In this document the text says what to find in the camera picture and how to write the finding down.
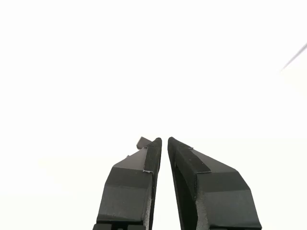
white background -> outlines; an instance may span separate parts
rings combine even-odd
[[[92,229],[113,164],[174,136],[236,168],[264,230],[305,226],[305,1],[0,1],[0,229]]]

bright white backdrop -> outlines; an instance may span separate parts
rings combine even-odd
[[[263,229],[304,226],[304,2],[0,2],[0,229],[91,229],[113,164],[169,136],[236,168]]]

black plastic part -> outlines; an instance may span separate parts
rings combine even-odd
[[[93,230],[151,230],[162,140],[115,164],[105,184]]]
[[[168,140],[182,230],[260,230],[249,186],[235,169]]]
[[[136,144],[136,148],[138,150],[141,150],[142,148],[144,148],[146,145],[148,145],[151,141],[144,138],[144,137],[141,137],[140,140],[138,141],[138,143]]]

